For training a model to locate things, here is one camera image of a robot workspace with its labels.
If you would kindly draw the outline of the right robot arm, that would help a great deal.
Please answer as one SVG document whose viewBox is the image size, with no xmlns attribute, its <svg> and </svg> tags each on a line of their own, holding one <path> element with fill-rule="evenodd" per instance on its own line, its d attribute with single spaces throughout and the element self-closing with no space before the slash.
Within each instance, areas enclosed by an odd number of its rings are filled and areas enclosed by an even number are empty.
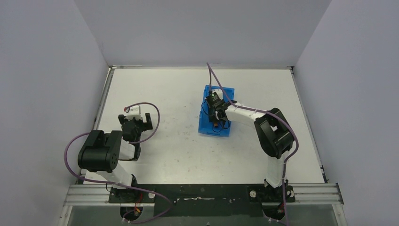
<svg viewBox="0 0 399 226">
<path fill-rule="evenodd" d="M 268 155 L 267 175 L 265 178 L 265 195 L 271 202 L 281 201 L 288 193 L 286 179 L 287 161 L 292 156 L 288 152 L 298 140 L 280 109 L 257 110 L 238 102 L 207 102 L 208 115 L 222 125 L 231 121 L 247 125 L 255 129 L 262 150 Z"/>
</svg>

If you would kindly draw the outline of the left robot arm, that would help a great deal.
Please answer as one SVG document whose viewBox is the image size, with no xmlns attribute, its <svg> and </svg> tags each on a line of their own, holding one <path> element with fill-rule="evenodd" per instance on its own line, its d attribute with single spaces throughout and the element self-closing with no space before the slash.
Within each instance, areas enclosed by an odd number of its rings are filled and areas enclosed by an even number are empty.
<svg viewBox="0 0 399 226">
<path fill-rule="evenodd" d="M 136 187 L 136 177 L 127 172 L 121 161 L 137 161 L 141 154 L 141 135 L 153 129 L 151 114 L 143 119 L 140 113 L 118 115 L 121 130 L 105 133 L 92 130 L 78 154 L 78 166 L 102 176 L 112 182 L 115 194 L 128 203 L 136 202 L 140 190 Z"/>
</svg>

